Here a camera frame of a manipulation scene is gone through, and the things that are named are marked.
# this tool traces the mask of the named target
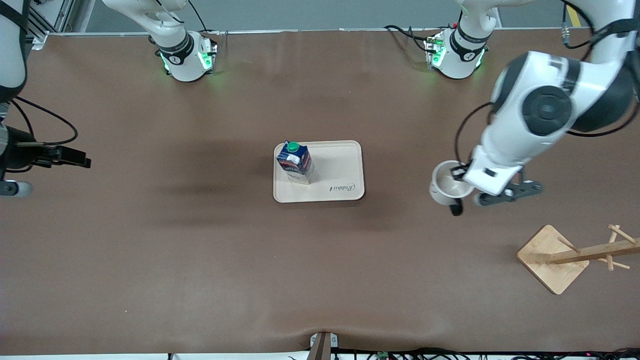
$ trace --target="green cap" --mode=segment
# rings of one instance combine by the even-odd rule
[[[297,142],[290,142],[287,144],[287,151],[289,152],[296,152],[299,148],[300,144],[298,144]]]

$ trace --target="black circular joint cap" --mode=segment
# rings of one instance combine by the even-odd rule
[[[556,86],[541,86],[533,90],[522,104],[522,116],[529,131],[546,136],[562,127],[571,118],[571,99]]]

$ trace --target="blue carton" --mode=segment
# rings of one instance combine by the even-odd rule
[[[284,142],[284,146],[276,158],[289,180],[301,184],[309,184],[314,173],[309,149],[297,142]]]

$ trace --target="gray floor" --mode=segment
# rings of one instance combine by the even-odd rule
[[[453,0],[192,0],[207,27],[215,30],[322,30],[381,28],[395,24],[434,28],[454,22],[460,7]],[[178,13],[187,29],[201,25],[187,6]],[[558,0],[538,0],[518,8],[501,8],[504,27],[557,27]],[[87,32],[129,32],[141,28],[96,0]]]

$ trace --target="wooden base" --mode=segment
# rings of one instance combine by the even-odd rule
[[[553,226],[546,225],[516,255],[518,260],[556,295],[562,294],[589,265],[588,260],[560,265],[547,263],[549,255],[571,251],[571,248],[560,242],[558,238],[564,239],[564,236]]]

